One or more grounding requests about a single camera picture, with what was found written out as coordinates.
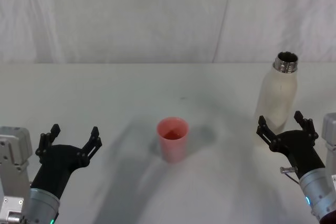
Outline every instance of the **plastic cup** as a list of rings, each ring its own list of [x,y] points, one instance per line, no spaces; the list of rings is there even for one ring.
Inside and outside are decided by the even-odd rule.
[[[170,117],[157,125],[161,153],[168,163],[178,163],[186,156],[189,126],[182,118]]]

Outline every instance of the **metal bottle neck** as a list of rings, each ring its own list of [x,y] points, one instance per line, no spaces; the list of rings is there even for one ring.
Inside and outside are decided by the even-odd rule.
[[[298,70],[298,57],[292,52],[281,52],[275,58],[273,67],[281,73],[293,73]]]

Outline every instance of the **bottle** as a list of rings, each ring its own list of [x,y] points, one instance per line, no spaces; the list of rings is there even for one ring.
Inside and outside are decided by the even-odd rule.
[[[269,128],[279,134],[283,131],[297,90],[298,57],[281,52],[266,74],[259,94],[255,119],[263,115]]]

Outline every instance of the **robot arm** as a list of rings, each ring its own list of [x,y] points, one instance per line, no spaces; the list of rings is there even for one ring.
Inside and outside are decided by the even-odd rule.
[[[70,145],[52,145],[60,128],[41,134],[36,155],[42,164],[31,186],[26,167],[32,154],[29,132],[24,128],[0,127],[0,177],[4,200],[0,223],[53,224],[58,216],[60,198],[73,171],[87,167],[101,147],[98,128],[80,149]]]
[[[302,130],[286,131],[275,135],[267,126],[263,116],[259,118],[257,134],[269,145],[272,152],[284,154],[299,178],[299,185],[311,207],[311,213],[320,223],[336,223],[336,193],[331,176],[313,146],[318,134],[315,132],[312,119],[304,119],[297,111],[294,116]],[[325,135],[331,136],[329,127],[324,126]],[[328,153],[327,170],[335,165],[333,156]]]

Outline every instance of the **silver cylindrical joint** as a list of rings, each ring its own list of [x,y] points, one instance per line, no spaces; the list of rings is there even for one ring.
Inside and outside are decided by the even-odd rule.
[[[336,210],[336,195],[328,185],[325,171],[325,168],[312,170],[304,174],[299,183],[318,221]]]
[[[28,223],[50,224],[56,217],[59,199],[44,190],[30,189],[30,198],[24,210],[24,219]]]
[[[17,212],[11,212],[8,215],[8,224],[19,224],[21,221],[22,215]]]
[[[292,52],[281,52],[275,58],[273,67],[281,73],[293,73],[298,70],[298,57]]]

